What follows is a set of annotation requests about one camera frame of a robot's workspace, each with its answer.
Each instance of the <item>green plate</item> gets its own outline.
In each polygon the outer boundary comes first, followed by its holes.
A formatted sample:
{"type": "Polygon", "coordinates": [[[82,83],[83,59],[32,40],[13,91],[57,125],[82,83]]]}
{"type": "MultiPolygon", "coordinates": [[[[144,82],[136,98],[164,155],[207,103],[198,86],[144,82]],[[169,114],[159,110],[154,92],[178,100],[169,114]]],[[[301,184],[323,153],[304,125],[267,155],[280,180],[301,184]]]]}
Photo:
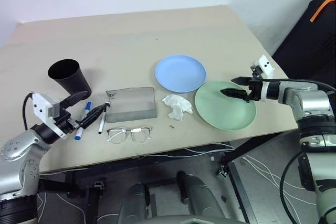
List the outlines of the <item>green plate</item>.
{"type": "Polygon", "coordinates": [[[249,103],[223,95],[226,88],[242,89],[234,83],[212,81],[199,88],[195,95],[195,105],[205,122],[221,130],[241,130],[253,123],[257,109],[253,101],[249,103]]]}

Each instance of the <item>orange strap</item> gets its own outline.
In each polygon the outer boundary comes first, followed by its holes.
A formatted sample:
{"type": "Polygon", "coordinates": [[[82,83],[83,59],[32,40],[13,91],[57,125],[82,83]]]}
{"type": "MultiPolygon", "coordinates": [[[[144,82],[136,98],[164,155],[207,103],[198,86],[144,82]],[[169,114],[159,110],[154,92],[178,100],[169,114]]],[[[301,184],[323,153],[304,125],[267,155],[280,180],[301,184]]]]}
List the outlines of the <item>orange strap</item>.
{"type": "Polygon", "coordinates": [[[328,5],[330,2],[336,1],[336,0],[325,0],[322,5],[317,9],[317,11],[314,13],[314,15],[311,17],[310,22],[314,22],[314,20],[317,18],[317,16],[320,14],[320,12],[323,10],[323,8],[328,5]]]}

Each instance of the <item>crumpled tissue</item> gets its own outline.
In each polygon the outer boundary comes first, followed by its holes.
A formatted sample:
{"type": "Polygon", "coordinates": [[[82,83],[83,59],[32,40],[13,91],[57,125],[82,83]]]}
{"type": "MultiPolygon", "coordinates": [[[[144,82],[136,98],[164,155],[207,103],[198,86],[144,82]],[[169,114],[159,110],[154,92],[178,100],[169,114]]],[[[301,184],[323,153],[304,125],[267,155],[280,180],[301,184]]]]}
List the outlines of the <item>crumpled tissue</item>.
{"type": "Polygon", "coordinates": [[[167,95],[162,101],[172,108],[173,111],[168,115],[171,119],[182,121],[183,112],[193,113],[193,107],[191,106],[190,101],[179,95],[167,95]]]}

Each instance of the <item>table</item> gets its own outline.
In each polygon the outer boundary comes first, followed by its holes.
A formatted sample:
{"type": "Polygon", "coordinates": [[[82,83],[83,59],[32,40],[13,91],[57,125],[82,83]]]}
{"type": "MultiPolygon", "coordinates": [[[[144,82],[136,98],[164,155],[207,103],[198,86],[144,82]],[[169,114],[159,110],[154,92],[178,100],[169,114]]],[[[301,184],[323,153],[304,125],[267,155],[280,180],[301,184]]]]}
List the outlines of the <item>table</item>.
{"type": "MultiPolygon", "coordinates": [[[[193,114],[183,121],[168,117],[171,109],[161,102],[171,92],[155,77],[157,62],[170,55],[189,55],[206,68],[206,81],[229,81],[251,76],[250,64],[266,55],[275,67],[275,78],[286,78],[256,37],[227,6],[202,7],[157,12],[113,14],[66,18],[18,24],[8,42],[0,48],[0,144],[20,134],[24,128],[21,107],[31,90],[62,100],[68,93],[47,70],[65,58],[77,60],[88,80],[94,105],[107,100],[105,91],[130,87],[154,87],[158,112],[156,119],[106,124],[98,135],[100,120],[85,130],[82,140],[74,134],[58,140],[42,158],[40,170],[65,169],[115,161],[216,142],[234,141],[296,129],[289,106],[277,101],[256,102],[257,116],[249,127],[239,131],[218,130],[197,114],[195,92],[182,94],[191,101],[193,114]],[[116,126],[152,128],[151,140],[143,144],[130,139],[115,145],[106,142],[106,129],[116,126]]],[[[68,111],[81,117],[86,101],[68,111]]],[[[40,123],[27,104],[28,126],[40,123]]]]}

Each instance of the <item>marker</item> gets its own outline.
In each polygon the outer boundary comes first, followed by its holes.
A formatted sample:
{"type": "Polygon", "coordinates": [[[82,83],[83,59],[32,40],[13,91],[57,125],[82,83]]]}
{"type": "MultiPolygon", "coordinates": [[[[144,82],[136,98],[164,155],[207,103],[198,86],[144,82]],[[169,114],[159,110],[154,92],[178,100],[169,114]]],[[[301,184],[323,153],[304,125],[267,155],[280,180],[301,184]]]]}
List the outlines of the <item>marker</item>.
{"type": "MultiPolygon", "coordinates": [[[[88,102],[87,104],[86,104],[86,107],[85,107],[85,109],[84,109],[84,114],[83,114],[83,116],[82,116],[82,120],[86,117],[86,115],[89,113],[89,111],[90,111],[90,107],[91,107],[91,102],[88,102]]],[[[81,137],[82,137],[82,134],[83,134],[83,128],[79,128],[78,130],[77,130],[77,132],[76,132],[76,136],[75,136],[75,140],[80,140],[81,139],[81,137]]]]}
{"type": "Polygon", "coordinates": [[[106,106],[105,106],[105,109],[104,109],[104,112],[103,112],[103,116],[101,117],[99,129],[98,129],[98,134],[101,134],[103,132],[104,124],[105,124],[105,118],[106,118],[106,108],[107,108],[107,106],[110,106],[109,102],[106,102],[105,104],[106,104],[106,106]]]}

